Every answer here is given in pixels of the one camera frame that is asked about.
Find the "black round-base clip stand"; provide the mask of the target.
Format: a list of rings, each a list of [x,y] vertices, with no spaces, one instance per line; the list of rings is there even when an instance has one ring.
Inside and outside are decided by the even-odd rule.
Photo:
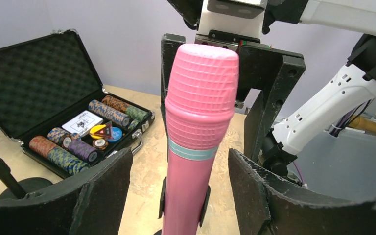
[[[155,234],[195,235],[198,227],[203,225],[210,194],[210,186],[195,190],[174,184],[168,187],[164,178],[159,204],[163,226]]]

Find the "pink microphone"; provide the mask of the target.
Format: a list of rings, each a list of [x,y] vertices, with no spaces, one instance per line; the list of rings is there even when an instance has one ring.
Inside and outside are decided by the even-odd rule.
[[[222,47],[181,45],[165,99],[167,186],[201,189],[235,112],[239,56]]]

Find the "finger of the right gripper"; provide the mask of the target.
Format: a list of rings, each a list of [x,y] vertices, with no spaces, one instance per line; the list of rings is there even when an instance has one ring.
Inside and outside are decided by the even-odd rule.
[[[160,110],[164,122],[166,141],[168,130],[166,124],[165,99],[168,94],[168,86],[174,59],[178,48],[186,43],[186,37],[171,33],[165,33],[161,37],[161,104]]]
[[[239,91],[260,91],[244,122],[244,155],[258,161],[263,140],[306,70],[302,54],[243,45],[239,49]]]

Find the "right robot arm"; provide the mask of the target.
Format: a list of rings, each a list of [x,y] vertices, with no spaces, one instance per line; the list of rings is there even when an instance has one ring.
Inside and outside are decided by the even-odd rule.
[[[244,153],[286,176],[316,135],[356,106],[376,98],[376,0],[172,0],[196,43],[227,46],[240,57],[237,98],[262,91],[245,120]],[[274,118],[305,69],[302,55],[260,40],[272,23],[318,24],[362,33],[336,75],[293,114]]]

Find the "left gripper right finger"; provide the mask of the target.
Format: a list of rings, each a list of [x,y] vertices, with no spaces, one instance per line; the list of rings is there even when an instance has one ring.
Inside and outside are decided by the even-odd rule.
[[[235,149],[228,169],[242,235],[376,235],[376,198],[354,202],[312,192]]]

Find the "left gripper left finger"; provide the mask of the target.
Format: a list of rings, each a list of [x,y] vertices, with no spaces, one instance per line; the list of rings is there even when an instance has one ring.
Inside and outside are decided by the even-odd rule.
[[[132,163],[124,148],[23,199],[0,200],[0,235],[118,234]]]

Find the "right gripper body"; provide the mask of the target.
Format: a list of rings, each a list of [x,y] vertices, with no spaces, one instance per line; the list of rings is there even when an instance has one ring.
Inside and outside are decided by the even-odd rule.
[[[188,28],[198,32],[203,1],[204,0],[170,0],[168,3],[179,13]],[[270,32],[270,26],[275,21],[292,24],[299,23],[304,9],[305,1],[303,0],[267,0],[262,35]],[[208,35],[196,33],[195,42],[197,44],[205,44],[208,41],[213,41],[225,45],[226,47],[241,47],[247,42],[260,43],[261,37],[256,39],[212,30]]]

